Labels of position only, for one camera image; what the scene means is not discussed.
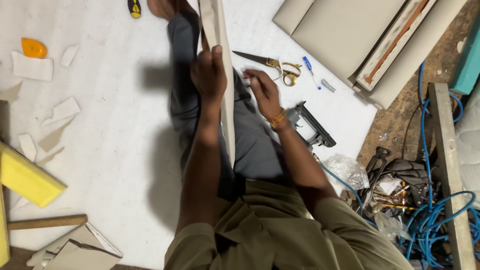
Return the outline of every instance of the shirt sleeve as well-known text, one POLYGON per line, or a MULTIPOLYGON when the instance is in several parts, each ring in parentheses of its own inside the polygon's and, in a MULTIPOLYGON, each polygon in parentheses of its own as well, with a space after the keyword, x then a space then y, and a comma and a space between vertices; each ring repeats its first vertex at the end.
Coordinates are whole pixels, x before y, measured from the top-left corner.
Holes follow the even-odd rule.
POLYGON ((211 267, 218 257, 215 232, 207 223, 194 223, 173 238, 165 254, 165 270, 201 270, 211 267))
POLYGON ((313 217, 324 230, 333 232, 350 245, 364 269, 412 269, 390 241, 343 201, 336 198, 320 200, 313 217))

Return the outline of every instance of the man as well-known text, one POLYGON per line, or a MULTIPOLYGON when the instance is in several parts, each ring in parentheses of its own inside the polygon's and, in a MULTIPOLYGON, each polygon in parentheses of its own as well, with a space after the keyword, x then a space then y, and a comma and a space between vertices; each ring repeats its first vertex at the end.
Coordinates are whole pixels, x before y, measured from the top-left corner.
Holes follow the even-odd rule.
POLYGON ((412 269, 392 243, 338 199, 264 72, 243 75, 281 145, 255 116, 251 96, 233 71, 232 169, 219 125, 227 86, 222 48, 210 52, 204 44, 197 57, 198 17, 186 0, 148 0, 148 6, 169 20, 170 111, 183 151, 180 218, 165 269, 412 269))

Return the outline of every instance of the yellow sponge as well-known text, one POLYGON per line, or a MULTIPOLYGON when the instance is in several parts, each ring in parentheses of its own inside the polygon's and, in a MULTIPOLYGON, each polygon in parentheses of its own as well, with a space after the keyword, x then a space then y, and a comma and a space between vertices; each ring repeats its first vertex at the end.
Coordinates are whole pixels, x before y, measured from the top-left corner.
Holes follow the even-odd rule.
POLYGON ((0 267, 10 259, 10 245, 7 234, 7 220, 5 218, 5 207, 3 204, 3 192, 0 190, 0 267))
POLYGON ((41 208, 47 206, 67 188, 2 142, 0 155, 0 182, 41 208))

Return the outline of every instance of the beaded bracelet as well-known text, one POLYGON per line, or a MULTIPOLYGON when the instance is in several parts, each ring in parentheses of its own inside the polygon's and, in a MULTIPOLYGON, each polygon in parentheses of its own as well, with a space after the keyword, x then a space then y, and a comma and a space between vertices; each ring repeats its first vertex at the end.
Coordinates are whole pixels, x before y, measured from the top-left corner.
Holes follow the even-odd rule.
POLYGON ((280 122, 282 122, 282 120, 285 118, 286 113, 287 111, 283 110, 281 114, 272 119, 267 119, 267 121, 270 123, 272 128, 276 130, 278 128, 278 124, 280 124, 280 122))

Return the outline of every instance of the olive green shirt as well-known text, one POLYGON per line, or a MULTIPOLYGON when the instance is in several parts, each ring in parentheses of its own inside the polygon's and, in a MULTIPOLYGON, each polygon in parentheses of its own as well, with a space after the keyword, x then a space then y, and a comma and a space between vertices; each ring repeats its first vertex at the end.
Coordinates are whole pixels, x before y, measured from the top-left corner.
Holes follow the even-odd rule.
POLYGON ((320 200, 310 216, 293 189, 247 181, 215 228, 191 224, 173 239, 166 270, 411 270, 395 246, 344 202, 320 200))

